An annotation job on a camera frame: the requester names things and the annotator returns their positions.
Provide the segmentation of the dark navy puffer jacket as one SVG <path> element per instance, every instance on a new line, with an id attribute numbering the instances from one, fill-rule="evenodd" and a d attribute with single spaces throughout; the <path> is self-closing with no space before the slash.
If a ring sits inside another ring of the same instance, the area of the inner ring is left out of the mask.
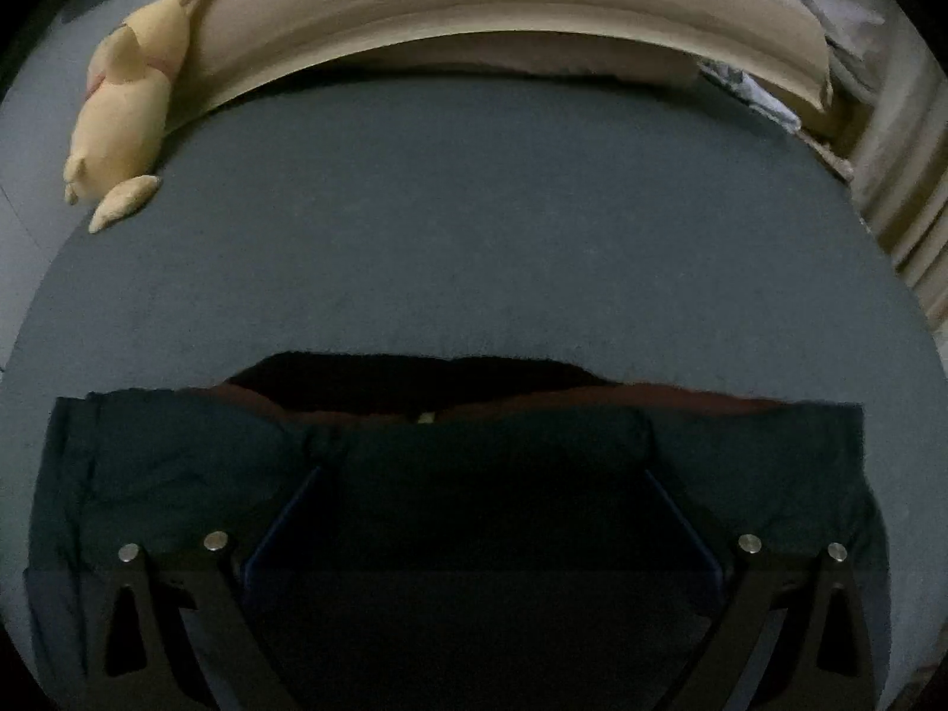
<path id="1" fill-rule="evenodd" d="M 282 353 L 53 406 L 24 571 L 47 702 L 88 709 L 117 551 L 225 531 L 305 578 L 289 709 L 662 709 L 702 563 L 673 501 L 871 494 L 855 405 L 511 358 Z"/>

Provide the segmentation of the pile of clothes and bags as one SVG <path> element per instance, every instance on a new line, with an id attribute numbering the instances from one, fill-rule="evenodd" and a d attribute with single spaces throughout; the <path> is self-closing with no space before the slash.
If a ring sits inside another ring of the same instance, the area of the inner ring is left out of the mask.
<path id="1" fill-rule="evenodd" d="M 713 59 L 701 59 L 699 70 L 704 79 L 725 90 L 754 113 L 787 130 L 790 135 L 797 135 L 802 130 L 800 117 L 742 69 Z"/>

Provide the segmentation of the grey bed sheet mattress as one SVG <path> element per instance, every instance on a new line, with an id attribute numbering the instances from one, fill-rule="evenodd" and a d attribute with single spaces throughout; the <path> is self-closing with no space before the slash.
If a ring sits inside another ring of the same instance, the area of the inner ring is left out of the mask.
<path id="1" fill-rule="evenodd" d="M 551 358 L 856 403 L 892 559 L 889 675 L 946 616 L 946 377 L 921 306 L 812 152 L 715 88 L 498 77 L 299 88 L 177 136 L 146 209 L 74 223 L 2 383 L 2 618 L 61 396 L 283 350 Z"/>

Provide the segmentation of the yellow Pikachu plush toy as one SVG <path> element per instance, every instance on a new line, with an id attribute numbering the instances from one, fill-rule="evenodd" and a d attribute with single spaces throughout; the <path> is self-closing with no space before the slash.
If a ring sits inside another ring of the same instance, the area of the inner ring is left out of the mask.
<path id="1" fill-rule="evenodd" d="M 135 215 L 161 187 L 154 164 L 202 3 L 154 0 L 93 52 L 63 167 L 64 202 L 92 206 L 92 235 Z"/>

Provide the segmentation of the beige pleated curtain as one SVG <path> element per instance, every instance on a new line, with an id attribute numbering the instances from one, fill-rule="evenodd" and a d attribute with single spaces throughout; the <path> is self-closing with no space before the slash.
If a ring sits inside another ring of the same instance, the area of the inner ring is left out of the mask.
<path id="1" fill-rule="evenodd" d="M 946 72 L 908 18 L 851 151 L 851 202 L 928 330 L 946 329 Z"/>

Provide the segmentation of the beige pillow under mat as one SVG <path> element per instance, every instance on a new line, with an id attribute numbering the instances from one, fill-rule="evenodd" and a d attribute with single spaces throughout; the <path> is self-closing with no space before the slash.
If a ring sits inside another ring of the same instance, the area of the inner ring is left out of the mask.
<path id="1" fill-rule="evenodd" d="M 606 77 L 686 87 L 699 79 L 688 53 L 638 40 L 562 32 L 485 32 L 413 40 L 349 56 L 379 69 L 508 72 L 537 77 Z"/>

